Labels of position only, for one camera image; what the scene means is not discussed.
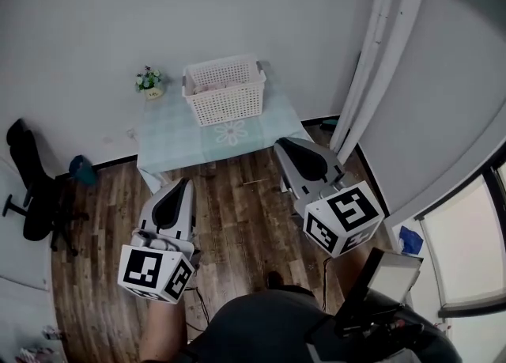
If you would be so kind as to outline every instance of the white plastic basket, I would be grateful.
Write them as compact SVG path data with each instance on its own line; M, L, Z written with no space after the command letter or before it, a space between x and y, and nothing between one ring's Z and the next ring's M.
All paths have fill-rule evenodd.
M236 81L241 85L194 94L196 86ZM239 55L189 65L183 97L201 127L262 114L266 75L255 55Z

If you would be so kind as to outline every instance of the black office chair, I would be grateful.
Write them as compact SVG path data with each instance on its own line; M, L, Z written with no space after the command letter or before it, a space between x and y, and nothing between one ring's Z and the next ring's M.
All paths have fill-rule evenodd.
M52 231L51 249L53 251L57 250L56 240L59 235L62 235L70 252L76 256L78 252L70 243L66 225L76 219L88 220L88 214L72 213L73 196L63 196L60 203L62 188L43 170L33 133L26 129L22 119L16 121L7 131L7 144L10 146L10 155L27 188L23 207L28 207L28 209L14 205L13 196L9 195L3 207L2 216L5 217L8 210L24 215L26 218L23 236L27 240L42 240Z

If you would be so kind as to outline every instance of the small table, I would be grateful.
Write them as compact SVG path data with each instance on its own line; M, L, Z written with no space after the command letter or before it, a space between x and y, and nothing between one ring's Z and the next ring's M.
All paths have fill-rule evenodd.
M279 138L309 139L279 82L264 65L263 112L256 117L200 127L179 86L146 101L137 168L152 193L167 183L162 172L219 161L272 146Z

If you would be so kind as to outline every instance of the wooden floor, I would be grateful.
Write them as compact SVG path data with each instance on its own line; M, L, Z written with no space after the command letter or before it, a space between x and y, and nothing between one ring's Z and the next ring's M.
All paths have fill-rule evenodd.
M322 144L330 135L317 127L310 134ZM272 149L170 172L172 178L194 181L197 196L195 242L202 249L201 267L193 284L203 295L212 317L231 299L265 288L265 275L277 270L285 284L311 289L323 302L323 260L327 255L290 220L292 203L279 190ZM364 179L354 153L347 170ZM122 244L130 242L142 204L150 197L130 162L102 169L95 187L76 187L76 211L90 220L74 222L70 234L79 256L73 258L63 242L52 256L56 315L69 362L138 361L147 303L116 285ZM329 263L327 311L335 314L343 302L342 289L372 246L385 248L379 229L367 244ZM184 294L187 322L204 329L206 321L194 291ZM188 328L189 338L198 332Z

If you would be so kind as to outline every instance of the chair armrest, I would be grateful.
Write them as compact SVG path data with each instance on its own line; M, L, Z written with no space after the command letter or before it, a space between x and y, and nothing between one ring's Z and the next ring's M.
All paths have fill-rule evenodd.
M34 184L31 183L30 186L28 187L28 190L26 191L25 200L23 201L23 207L28 207L28 204L30 203L30 199L33 196L33 186Z

